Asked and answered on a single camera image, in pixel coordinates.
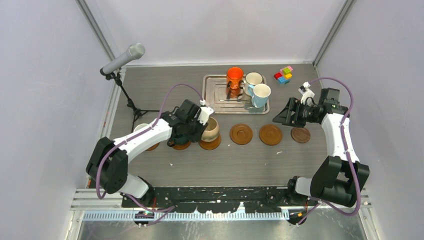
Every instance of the white panel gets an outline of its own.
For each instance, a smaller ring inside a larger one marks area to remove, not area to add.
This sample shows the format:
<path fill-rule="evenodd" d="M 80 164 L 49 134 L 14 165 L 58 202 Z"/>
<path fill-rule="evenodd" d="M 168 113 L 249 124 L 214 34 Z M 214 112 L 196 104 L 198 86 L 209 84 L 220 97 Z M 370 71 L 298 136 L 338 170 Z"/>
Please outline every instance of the white panel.
<path fill-rule="evenodd" d="M 0 233 L 60 240 L 99 138 L 113 83 L 77 3 L 2 1 Z"/>
<path fill-rule="evenodd" d="M 145 45 L 146 54 L 130 64 L 166 65 L 311 62 L 344 0 L 90 2 L 120 52 Z"/>
<path fill-rule="evenodd" d="M 318 66 L 355 96 L 350 133 L 382 239 L 423 238 L 423 13 L 422 0 L 356 1 Z"/>

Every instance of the tray rim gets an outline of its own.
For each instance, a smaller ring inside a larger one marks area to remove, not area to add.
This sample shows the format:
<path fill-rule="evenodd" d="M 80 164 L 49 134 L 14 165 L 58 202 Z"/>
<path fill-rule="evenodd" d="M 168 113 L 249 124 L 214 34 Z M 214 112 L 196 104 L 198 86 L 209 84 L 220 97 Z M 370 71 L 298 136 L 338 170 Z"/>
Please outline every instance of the tray rim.
<path fill-rule="evenodd" d="M 260 74 L 263 78 L 263 83 L 267 84 L 267 78 Z M 217 78 L 225 78 L 227 75 L 226 74 L 206 74 L 203 77 L 203 81 L 202 81 L 202 86 L 201 86 L 201 96 L 206 100 L 206 79 L 210 78 L 210 77 L 217 77 Z M 268 100 L 266 101 L 266 105 L 267 105 L 267 109 L 265 111 L 262 111 L 260 113 L 249 113 L 249 112 L 228 112 L 228 111 L 215 111 L 215 114 L 251 114 L 251 115 L 263 115 L 263 114 L 267 114 L 270 111 L 270 99 L 268 98 Z"/>

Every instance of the blue block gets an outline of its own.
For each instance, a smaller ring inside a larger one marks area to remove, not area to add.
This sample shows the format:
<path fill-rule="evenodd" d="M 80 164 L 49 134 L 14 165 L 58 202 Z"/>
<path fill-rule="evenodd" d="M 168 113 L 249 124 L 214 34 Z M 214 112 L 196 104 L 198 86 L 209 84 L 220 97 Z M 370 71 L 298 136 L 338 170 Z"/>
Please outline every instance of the blue block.
<path fill-rule="evenodd" d="M 288 83 L 290 83 L 290 80 L 285 79 L 283 76 L 279 77 L 277 79 L 277 81 L 278 81 L 279 84 L 288 84 Z"/>

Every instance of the brown coaster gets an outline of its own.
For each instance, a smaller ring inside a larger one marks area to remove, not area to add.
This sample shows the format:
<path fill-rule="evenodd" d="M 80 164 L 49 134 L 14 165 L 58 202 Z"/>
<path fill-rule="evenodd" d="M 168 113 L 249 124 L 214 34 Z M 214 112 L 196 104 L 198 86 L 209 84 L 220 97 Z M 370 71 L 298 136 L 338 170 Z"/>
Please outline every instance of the brown coaster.
<path fill-rule="evenodd" d="M 221 135 L 219 135 L 215 140 L 211 142 L 199 141 L 199 145 L 202 149 L 214 150 L 221 144 Z"/>
<path fill-rule="evenodd" d="M 236 124 L 229 131 L 229 137 L 238 145 L 248 144 L 253 138 L 252 129 L 246 124 Z"/>
<path fill-rule="evenodd" d="M 298 143 L 304 144 L 311 139 L 311 133 L 307 128 L 293 127 L 291 137 Z"/>
<path fill-rule="evenodd" d="M 151 146 L 151 147 L 147 148 L 147 150 L 146 150 L 146 151 L 152 151 L 152 150 L 155 150 L 155 148 L 157 148 L 158 146 L 159 146 L 159 142 L 158 142 L 158 143 L 156 143 L 155 145 L 153 145 L 153 146 Z"/>
<path fill-rule="evenodd" d="M 191 141 L 188 141 L 186 144 L 175 145 L 172 148 L 175 149 L 175 150 L 184 150 L 184 149 L 188 148 L 190 146 L 190 144 L 192 144 L 192 142 Z"/>
<path fill-rule="evenodd" d="M 274 124 L 263 125 L 259 130 L 260 140 L 270 146 L 277 145 L 283 139 L 283 133 L 280 128 Z"/>

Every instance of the black tripod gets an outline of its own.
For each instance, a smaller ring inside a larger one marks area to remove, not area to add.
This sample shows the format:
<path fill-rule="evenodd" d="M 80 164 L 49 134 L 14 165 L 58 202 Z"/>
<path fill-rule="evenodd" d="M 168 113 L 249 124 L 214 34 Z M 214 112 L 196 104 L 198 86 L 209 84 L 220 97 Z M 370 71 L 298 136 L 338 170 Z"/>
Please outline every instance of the black tripod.
<path fill-rule="evenodd" d="M 106 80 L 110 80 L 110 79 L 115 80 L 116 85 L 118 85 L 120 89 L 122 90 L 123 94 L 125 94 L 126 101 L 127 101 L 126 106 L 132 109 L 132 114 L 134 115 L 134 117 L 132 118 L 131 133 L 134 131 L 135 122 L 137 122 L 137 120 L 143 117 L 146 113 L 159 112 L 159 110 L 142 110 L 136 107 L 133 100 L 130 98 L 130 96 L 128 96 L 127 91 L 125 91 L 124 86 L 122 86 L 121 74 L 119 71 L 117 72 L 117 74 L 115 74 L 114 72 L 106 74 L 105 77 L 106 77 Z"/>

